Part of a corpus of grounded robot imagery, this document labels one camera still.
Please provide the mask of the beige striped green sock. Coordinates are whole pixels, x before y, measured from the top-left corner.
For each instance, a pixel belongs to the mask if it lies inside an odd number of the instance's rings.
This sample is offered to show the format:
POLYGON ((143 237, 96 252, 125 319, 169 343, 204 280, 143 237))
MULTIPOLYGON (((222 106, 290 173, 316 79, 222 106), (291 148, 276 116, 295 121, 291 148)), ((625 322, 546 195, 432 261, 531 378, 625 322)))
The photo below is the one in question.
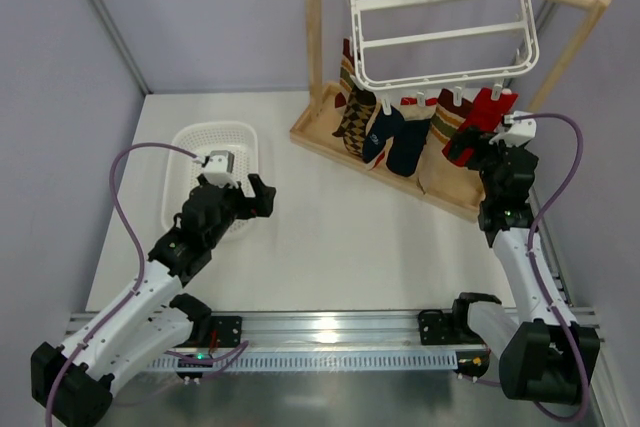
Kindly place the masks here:
POLYGON ((471 113, 472 107, 473 104, 466 99, 456 106, 453 92, 441 90, 419 162, 418 181, 424 192, 439 192, 466 200, 472 197, 476 187, 474 174, 451 163, 443 153, 452 136, 471 113))

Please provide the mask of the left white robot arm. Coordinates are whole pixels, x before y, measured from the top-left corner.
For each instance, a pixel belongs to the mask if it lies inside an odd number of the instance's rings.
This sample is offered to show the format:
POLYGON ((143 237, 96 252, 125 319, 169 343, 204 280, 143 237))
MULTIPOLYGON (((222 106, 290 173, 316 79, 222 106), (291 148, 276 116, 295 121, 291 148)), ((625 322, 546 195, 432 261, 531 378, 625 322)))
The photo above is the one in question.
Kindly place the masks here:
POLYGON ((275 188, 257 174, 248 180, 251 197, 200 176, 133 281, 61 345, 44 342, 33 352, 31 391, 46 410, 46 425, 96 425, 152 361, 211 331, 210 308, 183 290, 235 221, 271 216, 275 188))

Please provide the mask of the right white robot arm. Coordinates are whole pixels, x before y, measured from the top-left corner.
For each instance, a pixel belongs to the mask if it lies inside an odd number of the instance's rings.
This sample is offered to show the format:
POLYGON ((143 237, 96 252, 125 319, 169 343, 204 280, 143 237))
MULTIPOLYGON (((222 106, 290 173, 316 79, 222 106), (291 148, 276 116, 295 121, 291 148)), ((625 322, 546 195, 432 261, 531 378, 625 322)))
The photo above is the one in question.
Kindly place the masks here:
POLYGON ((584 400, 600 340, 567 306, 541 249, 529 202, 537 157, 509 134, 470 127, 451 139, 447 159, 469 152, 485 198, 478 225, 499 259, 516 304, 516 318, 491 297, 464 294, 464 326, 499 360, 499 382, 512 400, 577 405, 584 400))

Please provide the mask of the white plastic clip hanger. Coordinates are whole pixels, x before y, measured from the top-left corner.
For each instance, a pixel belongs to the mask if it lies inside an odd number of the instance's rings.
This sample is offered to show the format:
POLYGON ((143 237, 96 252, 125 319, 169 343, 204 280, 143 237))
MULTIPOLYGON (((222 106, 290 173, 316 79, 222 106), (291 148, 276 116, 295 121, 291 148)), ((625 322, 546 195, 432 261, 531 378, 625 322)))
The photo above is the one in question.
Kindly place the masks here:
POLYGON ((532 0, 348 0, 348 79, 396 101, 412 91, 504 86, 540 56, 532 0))

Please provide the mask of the navy blue sock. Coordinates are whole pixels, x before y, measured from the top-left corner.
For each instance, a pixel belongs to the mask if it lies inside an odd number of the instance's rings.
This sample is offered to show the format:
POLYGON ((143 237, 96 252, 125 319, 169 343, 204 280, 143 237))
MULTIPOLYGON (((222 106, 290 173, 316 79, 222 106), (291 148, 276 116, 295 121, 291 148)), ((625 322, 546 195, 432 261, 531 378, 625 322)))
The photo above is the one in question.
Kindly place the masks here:
POLYGON ((404 97, 398 111, 402 122, 393 135, 386 166, 396 175, 410 177, 416 171, 434 110, 425 100, 404 97))

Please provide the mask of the white perforated plastic basket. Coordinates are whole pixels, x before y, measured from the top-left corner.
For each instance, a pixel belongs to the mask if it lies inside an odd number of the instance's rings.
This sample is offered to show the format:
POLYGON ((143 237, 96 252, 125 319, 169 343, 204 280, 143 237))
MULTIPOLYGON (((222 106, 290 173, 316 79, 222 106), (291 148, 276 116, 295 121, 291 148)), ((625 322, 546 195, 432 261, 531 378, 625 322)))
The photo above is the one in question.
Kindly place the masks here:
MULTIPOLYGON (((218 121, 191 124, 179 131, 172 144, 199 156, 211 151, 226 150, 234 155, 233 179, 241 183, 246 196, 253 196, 248 180, 250 173, 259 172, 258 137, 248 124, 238 121, 218 121)), ((168 157, 160 220, 168 230, 173 216, 181 210, 189 192, 197 186, 202 167, 183 154, 171 151, 168 157)))

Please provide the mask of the navy sock beige red toe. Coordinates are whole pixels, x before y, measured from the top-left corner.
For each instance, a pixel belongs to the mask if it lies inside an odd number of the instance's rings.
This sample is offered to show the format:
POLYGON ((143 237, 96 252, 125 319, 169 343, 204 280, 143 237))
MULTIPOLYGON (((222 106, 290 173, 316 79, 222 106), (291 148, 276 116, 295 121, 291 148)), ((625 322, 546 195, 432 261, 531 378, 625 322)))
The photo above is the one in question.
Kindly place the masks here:
POLYGON ((363 143, 362 160, 365 164, 379 157, 386 142, 400 130, 404 121, 402 113, 393 106, 390 106, 389 113, 383 109, 379 111, 363 143))

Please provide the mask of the wooden rack with tray base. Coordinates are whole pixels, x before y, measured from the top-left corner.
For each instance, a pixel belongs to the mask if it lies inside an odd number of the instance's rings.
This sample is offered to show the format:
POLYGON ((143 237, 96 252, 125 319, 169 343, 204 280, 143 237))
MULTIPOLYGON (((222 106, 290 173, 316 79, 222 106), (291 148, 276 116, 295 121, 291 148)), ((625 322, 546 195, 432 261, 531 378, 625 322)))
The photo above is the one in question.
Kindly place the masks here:
MULTIPOLYGON (((536 112, 540 109, 555 84, 580 50, 586 39, 597 25, 612 0, 543 0, 547 3, 565 5, 582 11, 584 20, 577 31, 568 41, 561 54, 557 58, 553 68, 546 76, 542 86, 528 104, 529 112, 536 112)), ((345 38, 349 38, 351 21, 349 16, 348 0, 348 31, 345 38)), ((414 174, 410 177, 402 177, 392 173, 386 166, 388 151, 391 147, 393 137, 386 142, 386 146, 379 157, 370 164, 365 164, 362 157, 351 155, 344 147, 341 138, 333 136, 337 129, 342 112, 334 108, 334 98, 339 92, 339 76, 334 81, 325 81, 323 78, 323 48, 322 48, 322 0, 306 0, 306 35, 307 35, 307 58, 309 71, 309 94, 310 102, 304 113, 293 125, 290 131, 291 139, 294 143, 316 152, 332 161, 343 164, 351 169, 370 176, 380 182, 388 184, 398 190, 418 197, 432 205, 467 220, 474 220, 478 213, 481 202, 485 198, 484 187, 478 172, 469 169, 468 164, 464 167, 474 174, 476 181, 475 191, 469 200, 452 197, 447 194, 434 192, 424 192, 418 181, 419 162, 414 174)), ((493 98, 496 98, 504 89, 512 90, 511 80, 504 86, 493 90, 493 98)), ((404 97, 416 97, 425 100, 435 112, 437 98, 442 89, 448 89, 454 94, 454 104, 460 106, 462 99, 473 102, 476 94, 483 87, 466 88, 461 95, 456 95, 450 88, 430 89, 427 92, 412 91, 403 94, 396 101, 388 101, 382 96, 374 93, 377 104, 376 109, 367 126, 367 133, 379 111, 383 109, 389 113, 390 106, 399 108, 401 99, 404 97)))

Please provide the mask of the brown argyle sock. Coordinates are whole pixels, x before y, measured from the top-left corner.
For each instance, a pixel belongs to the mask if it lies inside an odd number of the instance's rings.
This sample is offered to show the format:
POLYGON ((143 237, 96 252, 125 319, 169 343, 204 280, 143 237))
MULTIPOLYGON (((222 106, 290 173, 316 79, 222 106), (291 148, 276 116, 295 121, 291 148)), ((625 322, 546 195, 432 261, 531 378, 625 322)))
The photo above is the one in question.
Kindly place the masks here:
POLYGON ((349 38, 342 41, 339 92, 334 98, 334 108, 342 117, 333 136, 341 138, 345 149, 354 156, 362 157, 367 126, 376 109, 377 100, 373 92, 360 88, 354 81, 355 61, 349 38))

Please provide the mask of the aluminium mounting rail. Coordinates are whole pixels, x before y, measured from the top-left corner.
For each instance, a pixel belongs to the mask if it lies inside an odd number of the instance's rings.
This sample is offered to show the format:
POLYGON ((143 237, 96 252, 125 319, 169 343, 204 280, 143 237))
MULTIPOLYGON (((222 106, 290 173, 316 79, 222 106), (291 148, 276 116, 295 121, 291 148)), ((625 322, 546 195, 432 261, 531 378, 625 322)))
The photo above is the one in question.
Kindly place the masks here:
POLYGON ((349 351, 420 348, 434 327, 417 311, 211 312, 187 329, 183 352, 247 342, 254 351, 349 351))

